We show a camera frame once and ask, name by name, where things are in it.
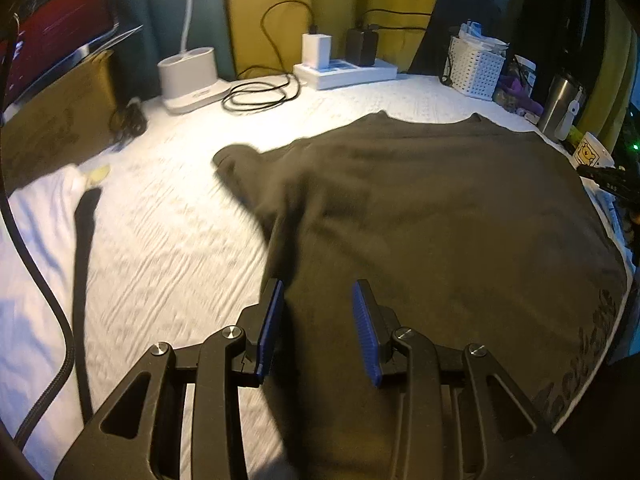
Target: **teal curtain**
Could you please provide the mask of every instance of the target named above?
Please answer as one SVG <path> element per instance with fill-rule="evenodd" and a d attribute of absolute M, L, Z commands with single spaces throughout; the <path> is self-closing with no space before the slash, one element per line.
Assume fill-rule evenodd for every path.
<path fill-rule="evenodd" d="M 143 25 L 115 48 L 114 70 L 120 98 L 148 99 L 160 93 L 157 63 L 180 50 L 186 0 L 114 0 L 120 21 Z M 187 47 L 212 46 L 218 74 L 235 79 L 225 0 L 193 0 Z"/>

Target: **cardboard box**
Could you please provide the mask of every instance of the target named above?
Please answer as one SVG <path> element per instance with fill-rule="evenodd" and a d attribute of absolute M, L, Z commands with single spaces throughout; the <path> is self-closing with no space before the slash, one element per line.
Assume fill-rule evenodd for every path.
<path fill-rule="evenodd" d="M 7 192 L 74 163 L 113 142 L 109 122 L 116 100 L 107 50 L 90 56 L 27 102 L 2 129 Z"/>

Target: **black cable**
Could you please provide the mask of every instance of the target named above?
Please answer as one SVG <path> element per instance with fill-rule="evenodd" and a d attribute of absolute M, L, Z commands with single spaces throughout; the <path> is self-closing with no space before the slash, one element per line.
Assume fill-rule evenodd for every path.
<path fill-rule="evenodd" d="M 4 54 L 4 61 L 2 62 L 2 71 L 0 72 L 0 112 L 4 113 L 4 95 L 6 92 L 6 86 L 9 80 L 9 70 L 11 69 L 12 62 L 14 60 L 15 55 L 15 47 L 18 41 L 18 32 L 20 29 L 20 21 L 18 16 L 14 14 L 12 22 L 9 26 L 9 37 L 7 41 L 7 49 Z M 60 329 L 62 330 L 62 334 L 65 338 L 65 359 L 60 367 L 60 370 L 53 378 L 53 380 L 49 383 L 41 394 L 40 398 L 36 401 L 36 403 L 32 406 L 27 413 L 27 416 L 24 418 L 20 428 L 18 428 L 17 433 L 14 437 L 14 443 L 18 447 L 18 449 L 23 450 L 24 445 L 27 443 L 27 440 L 33 433 L 34 428 L 37 423 L 40 421 L 44 413 L 47 411 L 47 408 L 53 402 L 56 395 L 62 389 L 62 386 L 66 383 L 69 376 L 71 375 L 71 370 L 74 367 L 75 361 L 75 349 L 74 349 L 74 341 L 73 334 L 71 332 L 71 327 L 69 326 L 68 321 L 66 320 L 66 316 L 62 307 L 58 303 L 55 295 L 47 285 L 46 280 L 40 273 L 38 266 L 33 261 L 33 258 L 29 254 L 29 250 L 24 244 L 24 240 L 22 240 L 22 236 L 20 235 L 20 230 L 15 223 L 14 215 L 11 212 L 11 206 L 9 205 L 9 198 L 6 195 L 6 187 L 4 186 L 4 176 L 2 176 L 2 154 L 0 152 L 0 213 L 2 214 L 2 220 L 6 225 L 6 230 L 9 233 L 9 238 L 14 243 L 15 250 L 20 256 L 24 266 L 27 271 L 31 275 L 34 283 L 42 293 L 44 299 L 49 304 L 51 311 L 54 316 L 58 320 L 58 324 L 60 325 Z"/>
<path fill-rule="evenodd" d="M 377 23 L 371 23 L 368 27 L 370 30 L 423 30 L 427 31 L 426 27 L 383 27 Z"/>
<path fill-rule="evenodd" d="M 389 14 L 399 14 L 401 16 L 431 16 L 430 12 L 401 12 L 400 10 L 391 10 L 391 9 L 367 9 L 365 10 L 358 20 L 356 21 L 356 28 L 361 28 L 364 24 L 364 17 L 370 12 L 387 12 Z"/>
<path fill-rule="evenodd" d="M 451 85 L 453 85 L 453 81 L 451 80 L 451 71 L 453 70 L 453 60 L 451 59 L 451 50 L 450 50 L 450 48 L 447 49 L 447 59 L 449 60 L 449 73 L 445 74 L 444 70 L 443 70 L 442 71 L 442 75 L 440 76 L 440 82 L 444 86 L 451 86 Z"/>
<path fill-rule="evenodd" d="M 238 74 L 238 78 L 240 78 L 242 75 L 249 72 L 250 70 L 255 70 L 259 68 L 261 70 L 270 70 L 272 72 L 276 72 L 277 75 L 283 75 L 287 80 L 286 82 L 280 85 L 276 85 L 274 83 L 270 83 L 267 81 L 249 81 L 246 83 L 240 83 L 235 85 L 229 91 L 229 94 L 227 94 L 222 99 L 222 108 L 227 112 L 231 112 L 231 113 L 261 112 L 265 110 L 270 110 L 271 108 L 275 108 L 284 103 L 293 101 L 294 99 L 297 99 L 300 96 L 300 92 L 302 90 L 300 79 L 298 79 L 298 76 L 296 76 L 291 72 L 288 72 L 285 69 L 284 61 L 282 59 L 282 55 L 280 54 L 278 46 L 276 45 L 275 41 L 273 41 L 273 38 L 268 33 L 267 28 L 264 25 L 264 20 L 266 19 L 268 13 L 271 12 L 271 10 L 275 9 L 277 6 L 280 6 L 283 4 L 299 4 L 299 5 L 305 6 L 306 10 L 308 10 L 309 15 L 311 16 L 309 33 L 310 34 L 318 33 L 318 28 L 316 26 L 316 16 L 313 12 L 313 9 L 308 3 L 302 0 L 282 0 L 281 2 L 273 4 L 267 10 L 265 10 L 264 14 L 260 18 L 260 30 L 264 34 L 264 37 L 269 42 L 276 57 L 278 58 L 278 63 L 280 65 L 280 68 L 273 68 L 273 67 L 264 66 L 264 65 L 251 65 L 250 67 L 247 67 L 244 70 L 242 70 L 242 72 Z M 295 81 L 297 85 L 296 92 L 292 96 L 287 96 L 287 93 L 285 92 L 285 88 L 287 88 L 293 81 Z M 252 95 L 252 94 L 259 94 L 262 92 L 273 92 L 273 91 L 278 92 L 280 94 L 280 97 L 277 99 L 261 101 L 261 102 L 242 102 L 237 100 L 238 96 Z"/>
<path fill-rule="evenodd" d="M 115 149 L 123 149 L 133 139 L 145 133 L 147 124 L 140 98 L 131 99 L 124 109 L 116 108 L 108 121 L 109 131 L 116 143 Z"/>

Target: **white mug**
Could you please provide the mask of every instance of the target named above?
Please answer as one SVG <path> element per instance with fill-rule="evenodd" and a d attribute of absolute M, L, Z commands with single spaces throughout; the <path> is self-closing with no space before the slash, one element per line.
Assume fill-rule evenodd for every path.
<path fill-rule="evenodd" d="M 574 161 L 577 164 L 586 164 L 594 168 L 615 168 L 616 164 L 607 149 L 589 132 L 578 144 L 574 153 Z"/>

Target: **white plastic basket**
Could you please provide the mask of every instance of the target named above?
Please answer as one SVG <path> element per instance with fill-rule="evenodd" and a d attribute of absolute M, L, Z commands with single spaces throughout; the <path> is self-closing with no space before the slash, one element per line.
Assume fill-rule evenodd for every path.
<path fill-rule="evenodd" d="M 452 63 L 449 77 L 453 88 L 466 96 L 490 101 L 504 58 L 459 38 L 451 38 L 449 54 Z"/>

